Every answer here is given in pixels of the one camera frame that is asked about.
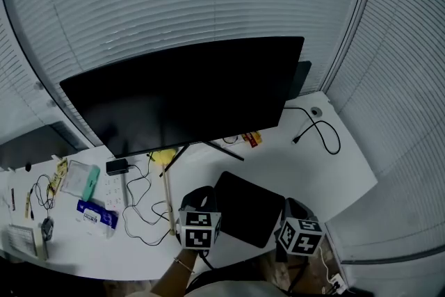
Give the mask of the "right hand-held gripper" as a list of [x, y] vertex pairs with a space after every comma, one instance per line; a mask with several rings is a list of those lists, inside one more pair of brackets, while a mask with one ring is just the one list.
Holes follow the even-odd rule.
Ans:
[[282, 208], [280, 227], [274, 232], [275, 260], [287, 261], [289, 255], [312, 257], [325, 238], [325, 228], [313, 211], [293, 198]]

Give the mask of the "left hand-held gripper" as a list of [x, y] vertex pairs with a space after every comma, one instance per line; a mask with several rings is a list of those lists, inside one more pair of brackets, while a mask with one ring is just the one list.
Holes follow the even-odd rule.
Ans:
[[177, 238], [183, 249], [210, 250], [221, 226], [216, 192], [212, 186], [203, 186], [184, 196], [177, 219]]

